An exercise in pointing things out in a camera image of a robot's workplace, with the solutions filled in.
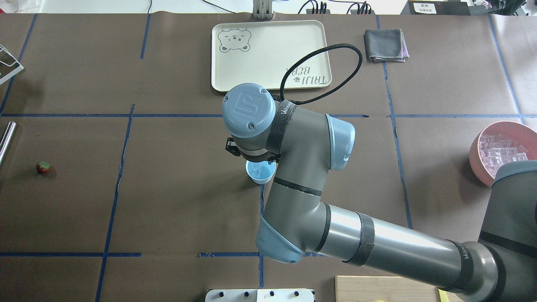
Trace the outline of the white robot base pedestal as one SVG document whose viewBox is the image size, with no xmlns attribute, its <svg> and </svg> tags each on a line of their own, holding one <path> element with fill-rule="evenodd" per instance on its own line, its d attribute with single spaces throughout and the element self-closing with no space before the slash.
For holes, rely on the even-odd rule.
<svg viewBox="0 0 537 302">
<path fill-rule="evenodd" d="M 290 289 L 213 289 L 206 302 L 315 302 L 315 291 L 306 288 Z"/>
</svg>

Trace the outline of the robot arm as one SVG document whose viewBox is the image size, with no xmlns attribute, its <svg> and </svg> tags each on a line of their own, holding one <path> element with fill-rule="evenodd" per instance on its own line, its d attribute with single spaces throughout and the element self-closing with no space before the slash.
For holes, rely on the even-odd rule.
<svg viewBox="0 0 537 302">
<path fill-rule="evenodd" d="M 255 83 L 230 89 L 222 114 L 230 153 L 278 162 L 255 241 L 264 255 L 298 263 L 319 253 L 466 302 L 535 302 L 535 160 L 499 168 L 478 241 L 459 243 L 321 201 L 328 171 L 345 168 L 352 152 L 352 124 L 275 101 Z"/>
</svg>

